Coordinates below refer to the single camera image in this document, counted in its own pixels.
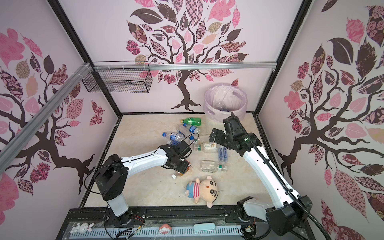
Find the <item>blue cap bottle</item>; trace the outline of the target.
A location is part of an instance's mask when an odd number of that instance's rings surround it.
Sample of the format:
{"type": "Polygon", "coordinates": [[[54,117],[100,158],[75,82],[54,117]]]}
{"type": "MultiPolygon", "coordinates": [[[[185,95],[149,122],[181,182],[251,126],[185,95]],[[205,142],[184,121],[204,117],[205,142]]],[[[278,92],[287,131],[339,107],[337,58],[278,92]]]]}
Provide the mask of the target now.
{"type": "Polygon", "coordinates": [[[170,141],[181,142],[185,139],[184,134],[179,132],[164,132],[162,136],[170,141]]]}

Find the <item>red yellow label tea bottle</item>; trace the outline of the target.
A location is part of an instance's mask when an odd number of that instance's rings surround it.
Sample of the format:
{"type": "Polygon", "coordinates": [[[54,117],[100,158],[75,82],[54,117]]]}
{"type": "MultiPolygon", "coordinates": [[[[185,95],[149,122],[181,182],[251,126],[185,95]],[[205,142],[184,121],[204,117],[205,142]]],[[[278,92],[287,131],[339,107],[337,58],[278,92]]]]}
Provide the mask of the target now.
{"type": "Polygon", "coordinates": [[[183,173],[180,173],[178,171],[173,171],[173,173],[171,174],[171,177],[175,180],[179,177],[182,177],[184,174],[183,173]]]}

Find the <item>Pocari Sweat blue bottle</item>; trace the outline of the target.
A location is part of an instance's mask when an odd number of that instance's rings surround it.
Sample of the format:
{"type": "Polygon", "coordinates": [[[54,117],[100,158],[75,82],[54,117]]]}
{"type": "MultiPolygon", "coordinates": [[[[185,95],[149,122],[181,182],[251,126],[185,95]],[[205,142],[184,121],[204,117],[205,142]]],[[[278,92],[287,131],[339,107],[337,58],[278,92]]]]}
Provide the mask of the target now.
{"type": "Polygon", "coordinates": [[[186,123],[184,123],[183,126],[192,134],[199,134],[200,133],[199,127],[193,126],[191,124],[186,124],[186,123]]]}

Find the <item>white bin pink liner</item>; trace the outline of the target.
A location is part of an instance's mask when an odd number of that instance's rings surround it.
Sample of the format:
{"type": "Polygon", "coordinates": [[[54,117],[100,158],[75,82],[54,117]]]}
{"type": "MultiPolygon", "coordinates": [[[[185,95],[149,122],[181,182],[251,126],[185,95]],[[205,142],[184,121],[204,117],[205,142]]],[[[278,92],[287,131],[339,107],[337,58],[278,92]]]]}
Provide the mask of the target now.
{"type": "Polygon", "coordinates": [[[204,94],[204,113],[212,121],[222,122],[231,113],[242,120],[246,115],[247,105],[246,93],[230,84],[217,84],[204,94]]]}

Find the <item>upright blue label water bottle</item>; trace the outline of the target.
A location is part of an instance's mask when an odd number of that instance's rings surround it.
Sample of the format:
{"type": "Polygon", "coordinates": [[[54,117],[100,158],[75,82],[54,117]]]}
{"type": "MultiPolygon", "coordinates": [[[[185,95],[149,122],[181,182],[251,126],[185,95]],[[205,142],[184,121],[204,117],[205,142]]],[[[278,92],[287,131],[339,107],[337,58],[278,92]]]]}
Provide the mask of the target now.
{"type": "Polygon", "coordinates": [[[218,149],[219,162],[226,164],[228,162],[228,150],[227,148],[220,146],[218,149]]]}

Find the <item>clear bottle green cap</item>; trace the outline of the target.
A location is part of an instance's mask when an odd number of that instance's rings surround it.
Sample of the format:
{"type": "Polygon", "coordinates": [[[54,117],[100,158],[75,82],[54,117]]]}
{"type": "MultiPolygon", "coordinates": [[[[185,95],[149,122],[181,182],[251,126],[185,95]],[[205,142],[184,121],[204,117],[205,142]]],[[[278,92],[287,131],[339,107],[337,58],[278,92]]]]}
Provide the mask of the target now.
{"type": "Polygon", "coordinates": [[[200,164],[200,171],[207,173],[226,172],[227,166],[214,161],[203,160],[200,164]]]}

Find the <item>green bottle at back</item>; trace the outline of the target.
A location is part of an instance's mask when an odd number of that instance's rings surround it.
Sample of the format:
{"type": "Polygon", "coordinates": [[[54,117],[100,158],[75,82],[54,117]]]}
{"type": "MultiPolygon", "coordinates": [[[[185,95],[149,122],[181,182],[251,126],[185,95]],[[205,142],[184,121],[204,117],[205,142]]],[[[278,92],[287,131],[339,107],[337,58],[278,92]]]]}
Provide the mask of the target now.
{"type": "Polygon", "coordinates": [[[186,118],[181,120],[182,124],[192,125],[192,126],[201,126],[202,119],[201,118],[186,118]]]}

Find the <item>cartoon boy plush doll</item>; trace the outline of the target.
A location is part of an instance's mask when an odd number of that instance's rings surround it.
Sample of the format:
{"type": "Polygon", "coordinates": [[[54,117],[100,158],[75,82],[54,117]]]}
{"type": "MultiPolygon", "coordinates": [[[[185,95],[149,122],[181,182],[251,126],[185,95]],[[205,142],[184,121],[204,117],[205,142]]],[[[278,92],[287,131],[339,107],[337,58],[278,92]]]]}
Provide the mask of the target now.
{"type": "Polygon", "coordinates": [[[218,184],[211,176],[207,176],[205,180],[196,178],[194,182],[190,181],[186,186],[185,196],[193,199],[195,204],[200,200],[205,201],[209,209],[213,207],[218,195],[218,184]]]}

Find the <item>red white small figurine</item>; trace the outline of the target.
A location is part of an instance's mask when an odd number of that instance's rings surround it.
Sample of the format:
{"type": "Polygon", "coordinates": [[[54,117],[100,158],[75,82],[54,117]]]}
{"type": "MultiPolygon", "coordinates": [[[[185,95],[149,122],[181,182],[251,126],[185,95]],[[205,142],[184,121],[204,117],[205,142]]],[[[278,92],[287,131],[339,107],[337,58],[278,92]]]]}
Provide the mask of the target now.
{"type": "Polygon", "coordinates": [[[168,224],[164,224],[161,227],[159,227],[159,233],[160,234],[169,234],[172,231],[172,227],[168,224]]]}

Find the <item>teal eraser block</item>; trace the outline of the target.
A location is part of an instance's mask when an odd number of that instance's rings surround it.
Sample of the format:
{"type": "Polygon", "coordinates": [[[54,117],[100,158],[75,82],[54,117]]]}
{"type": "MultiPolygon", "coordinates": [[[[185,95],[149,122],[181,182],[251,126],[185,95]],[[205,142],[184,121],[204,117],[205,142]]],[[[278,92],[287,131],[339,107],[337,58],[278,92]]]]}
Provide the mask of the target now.
{"type": "Polygon", "coordinates": [[[195,224],[193,226],[193,230],[195,232],[212,231],[215,228],[216,228],[215,223],[201,223],[201,224],[195,224]]]}

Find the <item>white bunny figurine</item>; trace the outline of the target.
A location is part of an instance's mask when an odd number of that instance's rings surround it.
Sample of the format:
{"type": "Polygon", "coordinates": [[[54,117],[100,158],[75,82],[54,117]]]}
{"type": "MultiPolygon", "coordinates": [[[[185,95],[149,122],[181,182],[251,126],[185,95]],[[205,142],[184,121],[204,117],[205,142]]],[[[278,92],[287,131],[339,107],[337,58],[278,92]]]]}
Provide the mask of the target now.
{"type": "Polygon", "coordinates": [[[94,226],[94,223],[91,223],[91,224],[88,224],[88,223],[83,223],[83,224],[77,223],[77,225],[74,226],[71,229],[70,233],[71,234],[75,234],[75,233],[84,234],[86,232],[91,232],[93,226],[94,226]]]}

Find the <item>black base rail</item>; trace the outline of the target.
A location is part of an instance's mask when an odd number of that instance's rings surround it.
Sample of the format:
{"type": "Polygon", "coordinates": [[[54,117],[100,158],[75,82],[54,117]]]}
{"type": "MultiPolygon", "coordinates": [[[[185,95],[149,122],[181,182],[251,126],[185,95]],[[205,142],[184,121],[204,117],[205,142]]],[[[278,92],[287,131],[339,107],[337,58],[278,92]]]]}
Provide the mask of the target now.
{"type": "Polygon", "coordinates": [[[94,223],[93,229],[100,228],[137,228],[126,238],[120,238],[122,233],[110,240],[313,240],[315,236],[308,223],[295,228],[284,236],[275,234],[268,224],[255,217],[241,219],[239,208],[236,205],[214,206],[211,209],[205,206],[171,206],[171,207],[132,207],[131,221],[126,225],[119,225],[109,207],[87,207],[69,210],[65,221],[56,236],[57,240],[65,240],[71,229],[77,223],[94,223]],[[138,238],[133,235],[142,228],[156,227],[164,224],[171,227],[193,227],[195,224],[215,223],[217,226],[240,226],[241,236],[206,236],[206,237],[173,237],[159,239],[138,238]]]}

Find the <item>aluminium rail back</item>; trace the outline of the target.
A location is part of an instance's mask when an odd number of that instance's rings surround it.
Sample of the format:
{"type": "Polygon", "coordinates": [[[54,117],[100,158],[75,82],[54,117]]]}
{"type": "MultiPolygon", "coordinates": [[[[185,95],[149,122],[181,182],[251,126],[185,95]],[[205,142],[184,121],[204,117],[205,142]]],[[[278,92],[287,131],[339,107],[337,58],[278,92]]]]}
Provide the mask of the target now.
{"type": "Polygon", "coordinates": [[[96,65],[95,71],[101,70],[148,70],[148,71],[172,71],[172,70],[213,70],[213,69],[275,69],[276,62],[241,62],[241,63],[200,63],[200,64],[142,64],[142,65],[96,65]]]}

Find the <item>aluminium rail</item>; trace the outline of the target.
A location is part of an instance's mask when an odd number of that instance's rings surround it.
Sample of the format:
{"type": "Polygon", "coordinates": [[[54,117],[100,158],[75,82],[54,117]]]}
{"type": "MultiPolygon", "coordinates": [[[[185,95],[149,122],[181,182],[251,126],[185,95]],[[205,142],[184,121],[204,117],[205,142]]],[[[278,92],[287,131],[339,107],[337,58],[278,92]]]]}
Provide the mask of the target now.
{"type": "Polygon", "coordinates": [[[32,117],[9,144],[1,151],[1,173],[11,164],[19,152],[28,144],[31,138],[38,132],[45,121],[54,113],[73,88],[92,70],[89,63],[83,63],[63,84],[56,94],[32,117]]]}
{"type": "Polygon", "coordinates": [[[95,71],[101,70],[148,70],[148,71],[172,71],[172,70],[213,70],[213,69],[275,69],[276,62],[241,62],[241,63],[200,63],[200,64],[142,64],[142,65],[96,65],[95,71]]]}

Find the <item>aluminium rail left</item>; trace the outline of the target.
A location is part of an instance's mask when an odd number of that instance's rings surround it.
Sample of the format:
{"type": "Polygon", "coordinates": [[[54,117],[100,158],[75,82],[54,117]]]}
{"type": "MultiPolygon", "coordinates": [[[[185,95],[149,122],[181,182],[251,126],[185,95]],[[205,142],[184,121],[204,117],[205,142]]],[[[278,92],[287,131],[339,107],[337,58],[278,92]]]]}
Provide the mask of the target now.
{"type": "Polygon", "coordinates": [[[9,144],[1,151],[1,173],[11,164],[19,152],[28,144],[31,138],[38,132],[45,121],[54,113],[73,88],[92,70],[89,63],[83,63],[63,84],[56,94],[32,117],[9,144]]]}

